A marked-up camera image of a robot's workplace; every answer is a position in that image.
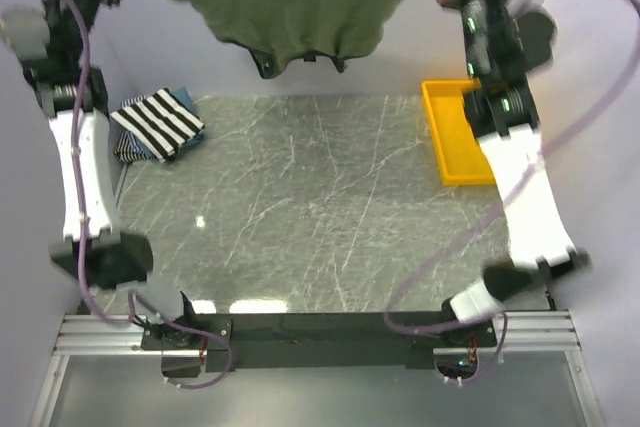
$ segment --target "wire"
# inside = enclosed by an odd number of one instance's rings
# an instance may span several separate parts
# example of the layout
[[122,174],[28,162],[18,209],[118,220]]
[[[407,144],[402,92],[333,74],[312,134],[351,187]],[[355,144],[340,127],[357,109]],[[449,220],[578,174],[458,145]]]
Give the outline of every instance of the wire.
[[522,15],[526,14],[531,7],[533,0],[518,0],[514,7],[511,7],[511,16],[514,19],[522,17]]
[[472,376],[467,377],[466,379],[463,379],[461,377],[453,379],[453,378],[450,378],[450,377],[445,377],[444,375],[441,376],[446,384],[457,384],[459,386],[462,386],[464,384],[469,384],[471,382],[475,382],[480,377],[482,377],[487,372],[489,372],[489,370],[491,370],[491,368],[493,368],[495,363],[500,358],[500,354],[502,353],[502,350],[504,349],[504,344],[505,344],[505,341],[507,339],[507,328],[509,327],[509,320],[508,320],[506,312],[503,312],[501,315],[504,318],[504,322],[502,324],[502,334],[500,335],[500,340],[498,341],[498,345],[496,346],[496,350],[493,352],[493,355],[489,358],[489,361],[486,364],[481,364],[480,363],[480,358],[477,357],[476,358],[477,364],[476,364],[475,373]]
[[209,382],[205,382],[203,384],[198,385],[182,385],[172,379],[168,381],[175,385],[176,387],[181,387],[185,389],[200,389],[204,387],[209,387],[213,384],[216,384],[223,377],[225,377],[233,368],[233,354],[231,351],[231,346],[228,342],[219,335],[213,334],[211,332],[205,332],[198,329],[192,329],[189,327],[185,327],[179,324],[176,324],[169,320],[166,316],[164,316],[161,312],[158,311],[153,305],[151,305],[144,297],[140,295],[136,295],[134,297],[133,293],[130,291],[128,294],[128,304],[129,304],[129,317],[127,322],[123,322],[120,319],[114,319],[112,317],[107,316],[107,314],[96,304],[95,299],[91,295],[89,291],[89,286],[87,284],[87,276],[86,276],[86,249],[87,249],[87,224],[89,222],[89,218],[86,215],[87,205],[86,205],[86,196],[84,189],[84,182],[82,179],[82,167],[80,165],[80,147],[79,147],[79,124],[80,124],[80,113],[82,109],[82,99],[84,98],[84,91],[87,86],[87,81],[89,79],[89,71],[91,67],[91,47],[89,43],[89,31],[87,26],[82,18],[82,14],[80,9],[76,5],[74,0],[62,0],[71,13],[73,14],[73,18],[78,24],[78,30],[80,32],[80,37],[82,39],[82,56],[80,59],[81,63],[81,71],[80,71],[80,79],[78,81],[76,99],[73,103],[73,119],[72,119],[72,129],[71,129],[71,152],[72,152],[72,161],[73,161],[73,173],[76,182],[76,191],[78,195],[78,210],[80,212],[80,240],[78,247],[78,284],[80,285],[80,292],[82,293],[82,297],[85,301],[85,304],[97,317],[99,317],[104,322],[116,325],[116,326],[124,326],[129,323],[133,323],[135,325],[143,327],[142,319],[136,315],[135,310],[135,299],[138,299],[141,305],[143,305],[147,310],[152,312],[157,318],[161,319],[168,326],[189,334],[201,335],[207,337],[209,339],[214,340],[215,342],[221,343],[228,352],[227,363],[220,375]]
[[[80,290],[82,296],[87,304],[87,307],[91,310],[91,312],[101,318],[103,321],[109,324],[120,324],[119,320],[115,320],[106,315],[106,313],[96,304],[91,292],[89,291],[89,287],[87,285],[86,279],[86,247],[87,247],[87,223],[89,219],[86,217],[86,198],[84,191],[84,183],[82,179],[81,166],[79,161],[79,121],[80,121],[80,111],[82,107],[82,98],[84,95],[84,91],[86,89],[88,75],[89,75],[89,67],[90,67],[90,45],[89,45],[89,33],[87,27],[82,19],[82,15],[73,0],[62,0],[70,9],[73,14],[74,19],[78,23],[78,28],[80,31],[80,36],[83,44],[83,52],[81,57],[81,65],[82,70],[80,74],[80,80],[78,82],[77,88],[77,97],[73,106],[73,127],[72,127],[72,152],[73,152],[73,170],[74,177],[76,181],[76,189],[78,193],[78,206],[79,211],[82,215],[80,219],[81,230],[80,230],[80,242],[79,242],[79,251],[78,251],[78,281],[80,285]],[[638,16],[640,17],[640,0],[628,0],[635,8]],[[549,144],[543,147],[542,151],[539,153],[539,157],[549,156],[558,150],[561,146],[565,145],[577,135],[582,133],[587,127],[589,127],[596,119],[598,119],[601,115],[603,115],[613,104],[613,101],[619,97],[622,93],[623,89],[627,87],[629,81],[633,77],[633,74],[637,70],[638,64],[640,62],[640,42],[636,43],[636,47],[633,50],[632,56],[624,69],[623,73],[620,75],[619,79],[614,83],[614,85],[606,92],[606,94],[598,101],[596,104],[591,107],[585,114],[583,114],[576,122],[570,125],[567,129],[565,129],[560,135],[558,135],[555,139],[553,139]],[[457,236],[455,236],[447,245],[445,245],[442,249],[434,253],[431,257],[425,261],[420,269],[414,272],[413,275],[405,281],[405,283],[398,289],[396,294],[393,296],[389,304],[387,305],[384,312],[384,320],[387,326],[394,332],[405,334],[405,335],[432,335],[445,332],[447,330],[457,329],[463,326],[468,326],[471,324],[476,324],[478,322],[482,322],[485,320],[489,320],[493,317],[491,316],[482,316],[476,319],[471,319],[466,322],[459,321],[451,321],[445,322],[436,325],[428,325],[428,326],[406,326],[402,324],[395,323],[391,320],[390,310],[392,310],[406,295],[408,292],[415,286],[415,284],[420,281],[426,273],[431,270],[438,262],[445,259],[449,255],[451,255],[456,250],[459,250],[466,245],[473,236],[479,232],[485,230],[491,223],[497,220],[501,214],[503,209],[507,208],[511,203],[515,200],[515,198],[520,194],[523,190],[524,186],[531,179],[531,176],[534,172],[535,164],[531,164],[523,173],[520,182],[516,185],[516,187],[512,190],[512,192],[507,196],[505,201],[501,204],[496,205],[492,211],[485,216],[480,221],[476,222],[469,229],[461,232]],[[209,382],[205,382],[199,385],[182,385],[177,383],[176,381],[169,380],[173,385],[177,387],[182,387],[185,389],[198,389],[211,386],[220,380],[231,371],[233,365],[233,355],[231,352],[231,348],[225,339],[222,337],[213,334],[211,332],[205,332],[198,329],[191,329],[189,327],[178,325],[165,316],[163,316],[157,309],[155,309],[151,304],[149,304],[143,297],[136,296],[137,300],[147,308],[149,311],[155,313],[155,315],[160,318],[165,324],[170,327],[180,330],[186,333],[191,333],[194,335],[201,335],[216,342],[219,342],[225,346],[227,351],[229,352],[227,364],[225,366],[224,371],[218,375],[216,378]],[[135,302],[133,303],[133,307],[130,303],[130,318],[135,318]],[[485,365],[480,373],[477,373],[470,379],[466,379],[465,382],[472,381],[477,379],[481,374],[486,372],[492,365],[495,363],[495,360],[498,357],[498,354],[501,352],[504,346],[504,340],[506,337],[507,325],[508,325],[508,317],[506,314],[502,314],[504,319],[502,337],[498,344],[498,348],[494,353],[492,359]]]
[[171,385],[176,386],[179,389],[187,389],[187,390],[205,389],[207,387],[211,387],[212,385],[217,384],[218,382],[220,382],[222,379],[224,379],[227,376],[227,374],[229,374],[233,370],[233,351],[231,350],[231,346],[229,345],[229,342],[227,342],[227,340],[224,337],[222,337],[220,335],[217,335],[217,334],[214,334],[213,332],[206,332],[206,331],[200,330],[200,329],[192,329],[191,327],[185,327],[183,325],[176,324],[175,322],[171,321],[170,319],[168,319],[164,315],[162,315],[162,313],[160,313],[158,311],[158,309],[156,309],[152,304],[150,304],[147,301],[147,299],[145,299],[143,296],[141,296],[140,294],[137,294],[137,293],[134,294],[133,292],[129,292],[129,298],[132,298],[134,295],[135,295],[135,298],[138,301],[138,303],[140,303],[140,305],[142,305],[148,311],[153,312],[154,315],[157,318],[162,320],[162,322],[164,322],[169,327],[172,327],[172,328],[174,328],[176,330],[180,330],[182,332],[186,332],[188,334],[207,337],[208,339],[211,339],[214,342],[222,344],[224,346],[224,348],[227,350],[227,362],[226,362],[226,364],[224,366],[224,369],[222,370],[222,372],[220,372],[213,379],[211,379],[211,380],[209,380],[207,382],[203,382],[201,384],[182,384],[182,383],[178,382],[177,380],[168,379],[167,378],[166,381],[168,383],[170,383]]
[[[638,18],[640,19],[640,0],[627,0],[634,8]],[[582,116],[580,116],[573,124],[563,130],[557,137],[551,140],[547,145],[543,146],[541,152],[538,154],[538,159],[540,160],[543,157],[549,157],[553,153],[555,153],[560,147],[566,145],[568,142],[573,140],[575,137],[580,135],[585,129],[591,126],[598,118],[600,118],[603,114],[605,114],[613,105],[613,102],[622,94],[622,92],[629,85],[629,82],[633,79],[635,72],[640,65],[640,35],[636,37],[636,42],[631,50],[631,55],[625,68],[622,73],[618,77],[618,79],[613,83],[611,87],[605,92],[600,99],[589,108]],[[393,310],[402,299],[406,297],[406,295],[413,289],[413,287],[441,260],[447,258],[449,255],[454,253],[455,251],[464,248],[464,246],[470,242],[474,235],[485,230],[491,223],[497,220],[501,214],[503,209],[506,209],[514,199],[522,192],[522,189],[527,184],[527,182],[531,179],[535,168],[535,163],[530,164],[529,167],[525,170],[520,179],[520,182],[514,187],[514,189],[507,195],[507,198],[503,203],[497,204],[483,219],[480,219],[474,225],[472,225],[469,229],[460,232],[458,235],[454,236],[452,240],[449,241],[444,247],[440,250],[436,251],[433,255],[431,255],[422,266],[414,272],[396,291],[396,294],[391,298],[387,307],[385,308],[385,312],[383,314],[384,321],[386,325],[393,331],[399,334],[404,335],[432,335],[437,333],[446,332],[448,330],[458,329],[461,327],[466,327],[469,325],[474,325],[479,322],[483,322],[489,320],[493,317],[491,315],[483,315],[477,317],[475,319],[470,319],[469,321],[460,322],[460,321],[450,321],[444,322],[441,324],[435,325],[424,325],[424,326],[408,326],[398,324],[393,322],[391,319],[391,310]]]

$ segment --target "striped cloth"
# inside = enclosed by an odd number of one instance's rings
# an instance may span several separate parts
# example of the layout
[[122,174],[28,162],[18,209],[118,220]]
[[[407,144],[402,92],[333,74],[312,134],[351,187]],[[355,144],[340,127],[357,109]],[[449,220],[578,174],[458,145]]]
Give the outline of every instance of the striped cloth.
[[[180,87],[179,89],[171,90],[173,96],[178,99],[189,110],[189,112],[195,112],[195,105],[186,87]],[[125,99],[120,103],[120,108],[129,107],[141,100],[145,99],[146,95],[141,95],[131,99]],[[200,132],[189,142],[186,142],[182,149],[192,147],[199,144],[204,139],[204,131]],[[153,153],[147,149],[147,147],[140,142],[135,135],[126,129],[123,129],[120,134],[120,139],[113,150],[113,154],[125,164],[131,164],[137,160],[154,160],[156,157]]]
[[[113,112],[111,118],[161,162],[175,158],[178,150],[204,129],[202,121],[169,89],[135,100],[132,105]],[[143,153],[135,147],[123,136],[116,146],[116,155],[127,163],[139,160]]]

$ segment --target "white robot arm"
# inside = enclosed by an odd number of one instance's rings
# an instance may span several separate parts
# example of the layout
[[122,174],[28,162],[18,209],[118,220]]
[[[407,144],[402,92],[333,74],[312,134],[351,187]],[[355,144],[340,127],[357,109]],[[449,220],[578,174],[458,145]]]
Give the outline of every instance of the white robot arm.
[[[101,5],[120,0],[73,0],[89,31]],[[78,96],[82,54],[80,27],[62,0],[43,0],[43,8],[12,6],[0,15],[0,39],[20,62],[47,117],[58,148],[65,196],[62,241],[50,245],[53,263],[79,278],[82,225],[86,230],[87,287],[126,289],[144,295],[165,319],[192,313],[186,297],[151,276],[153,254],[147,238],[124,228],[111,185],[108,149],[108,96],[102,73],[91,66],[78,122],[79,186],[74,171],[73,107]],[[79,188],[86,208],[81,213]],[[160,323],[156,316],[150,322]]]
[[555,26],[540,10],[512,18],[507,0],[438,0],[460,12],[469,75],[465,115],[489,161],[509,229],[508,261],[445,303],[461,322],[504,310],[504,301],[588,262],[569,238],[542,156],[538,114],[527,73],[551,60]]

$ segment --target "gray marble surface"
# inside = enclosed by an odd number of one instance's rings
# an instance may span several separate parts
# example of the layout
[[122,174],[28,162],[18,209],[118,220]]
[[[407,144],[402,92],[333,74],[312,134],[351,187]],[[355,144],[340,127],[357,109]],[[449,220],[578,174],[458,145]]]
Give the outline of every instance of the gray marble surface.
[[[206,140],[175,163],[132,165],[120,206],[149,236],[157,275],[218,312],[382,310],[499,201],[493,187],[443,187],[420,97],[214,97],[197,109]],[[506,252],[501,219],[398,309],[439,309]],[[119,295],[99,301],[126,311]],[[536,292],[510,308],[548,304]]]

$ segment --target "yellow tray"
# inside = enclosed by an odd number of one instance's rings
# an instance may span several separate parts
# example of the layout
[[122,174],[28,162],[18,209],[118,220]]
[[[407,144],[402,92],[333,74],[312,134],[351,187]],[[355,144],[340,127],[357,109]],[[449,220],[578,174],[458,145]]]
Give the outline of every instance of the yellow tray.
[[445,185],[495,184],[489,162],[464,116],[462,96],[473,87],[472,80],[427,80],[422,83],[424,108]]

